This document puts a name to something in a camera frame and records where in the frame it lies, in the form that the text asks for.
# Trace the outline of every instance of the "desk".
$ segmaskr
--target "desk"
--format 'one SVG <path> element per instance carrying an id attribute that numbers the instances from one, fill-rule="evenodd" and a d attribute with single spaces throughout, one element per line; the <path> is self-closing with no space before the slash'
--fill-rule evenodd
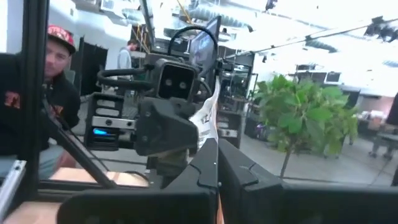
<path id="1" fill-rule="evenodd" d="M 146 180 L 136 174 L 107 172 L 106 176 L 119 185 L 148 186 Z M 94 178 L 84 169 L 61 168 L 51 180 L 95 183 Z M 4 222 L 4 224 L 55 224 L 61 203 L 24 202 Z"/>

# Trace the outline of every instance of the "potted plant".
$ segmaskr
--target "potted plant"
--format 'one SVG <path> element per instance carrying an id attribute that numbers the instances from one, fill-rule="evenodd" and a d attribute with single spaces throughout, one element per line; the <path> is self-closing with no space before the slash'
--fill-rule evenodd
<path id="1" fill-rule="evenodd" d="M 275 128 L 269 141 L 286 152 L 281 177 L 292 152 L 327 148 L 329 153 L 338 153 L 345 136 L 356 137 L 356 108 L 345 108 L 348 96 L 337 86 L 322 88 L 311 80 L 297 83 L 283 75 L 257 85 L 261 121 Z"/>

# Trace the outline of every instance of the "red cap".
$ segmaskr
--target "red cap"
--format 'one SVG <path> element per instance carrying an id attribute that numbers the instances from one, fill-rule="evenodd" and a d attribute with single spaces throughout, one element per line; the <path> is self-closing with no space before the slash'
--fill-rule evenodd
<path id="1" fill-rule="evenodd" d="M 49 39 L 55 40 L 64 45 L 69 50 L 70 54 L 76 52 L 75 43 L 73 42 L 73 37 L 69 31 L 59 26 L 49 25 L 47 33 L 49 35 Z"/>

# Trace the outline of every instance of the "white paper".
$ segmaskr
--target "white paper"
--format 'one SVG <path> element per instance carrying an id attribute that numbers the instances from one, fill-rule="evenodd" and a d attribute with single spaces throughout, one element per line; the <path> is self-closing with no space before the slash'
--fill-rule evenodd
<path id="1" fill-rule="evenodd" d="M 205 141 L 209 138 L 214 138 L 218 142 L 216 117 L 219 94 L 220 82 L 217 77 L 213 96 L 208 98 L 203 106 L 190 118 L 190 121 L 198 128 L 198 150 L 200 150 Z"/>

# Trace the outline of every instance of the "monitor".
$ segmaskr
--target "monitor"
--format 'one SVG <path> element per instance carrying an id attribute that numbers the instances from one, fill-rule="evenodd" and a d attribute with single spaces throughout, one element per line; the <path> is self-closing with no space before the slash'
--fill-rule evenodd
<path id="1" fill-rule="evenodd" d="M 216 37 L 218 41 L 218 35 L 220 34 L 221 16 L 216 16 L 209 23 L 206 28 Z M 190 56 L 189 61 L 192 65 L 201 67 L 202 70 L 206 70 L 213 65 L 213 41 L 211 37 L 205 33 L 200 32 L 194 39 L 191 40 L 190 44 Z"/>

